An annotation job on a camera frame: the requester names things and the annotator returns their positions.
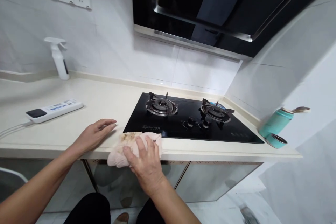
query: white countertop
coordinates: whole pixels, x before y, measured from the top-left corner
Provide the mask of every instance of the white countertop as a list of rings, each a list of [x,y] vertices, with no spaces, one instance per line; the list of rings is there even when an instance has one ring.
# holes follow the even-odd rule
[[[128,81],[119,83],[123,84],[75,77],[67,81],[50,78],[32,83],[0,80],[0,131],[27,122],[25,112],[32,109],[71,98],[85,105],[77,111],[0,137],[0,157],[55,158],[73,143],[86,126],[101,118],[113,118],[118,121],[114,134],[109,136],[95,151],[84,156],[88,159],[107,159],[142,92],[151,91],[159,95],[169,92],[169,96],[195,100],[206,98],[210,102],[217,101],[216,96],[212,94]],[[219,102],[230,108],[223,100]],[[234,115],[260,136],[255,126],[246,118],[237,111]],[[275,149],[267,143],[163,139],[162,160],[277,162],[291,161],[301,157],[289,146]]]

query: gas stove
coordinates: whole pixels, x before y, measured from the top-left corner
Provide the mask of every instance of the gas stove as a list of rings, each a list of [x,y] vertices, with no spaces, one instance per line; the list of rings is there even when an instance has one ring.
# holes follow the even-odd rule
[[[155,132],[163,138],[264,142],[220,103],[142,93],[124,132]]]

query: pink towel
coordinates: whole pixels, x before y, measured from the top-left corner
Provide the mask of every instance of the pink towel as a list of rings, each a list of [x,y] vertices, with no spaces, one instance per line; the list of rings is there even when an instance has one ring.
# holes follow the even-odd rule
[[[122,133],[119,138],[119,143],[114,147],[114,149],[109,154],[107,158],[107,164],[109,166],[117,166],[117,168],[129,166],[129,162],[127,161],[123,148],[124,146],[129,146],[131,151],[134,153],[135,156],[139,157],[139,149],[138,145],[135,141],[135,138],[140,136],[146,149],[147,149],[147,141],[146,136],[149,136],[156,144],[159,146],[159,154],[160,158],[162,155],[162,137],[161,134],[156,134],[153,132],[126,132]]]

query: teal thermos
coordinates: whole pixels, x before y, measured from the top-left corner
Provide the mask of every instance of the teal thermos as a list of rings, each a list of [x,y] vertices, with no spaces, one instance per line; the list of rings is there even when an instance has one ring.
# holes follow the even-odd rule
[[[278,135],[293,119],[294,113],[285,108],[276,110],[271,118],[260,128],[259,134],[267,138],[271,133]]]

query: power strip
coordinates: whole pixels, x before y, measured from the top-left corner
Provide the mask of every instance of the power strip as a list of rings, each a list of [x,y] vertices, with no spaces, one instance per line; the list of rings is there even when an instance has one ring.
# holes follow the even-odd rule
[[[36,124],[39,124],[55,117],[67,114],[71,111],[80,109],[83,106],[83,103],[75,99],[70,99],[61,103],[57,103],[55,105],[30,110],[26,112],[26,114],[29,120]]]

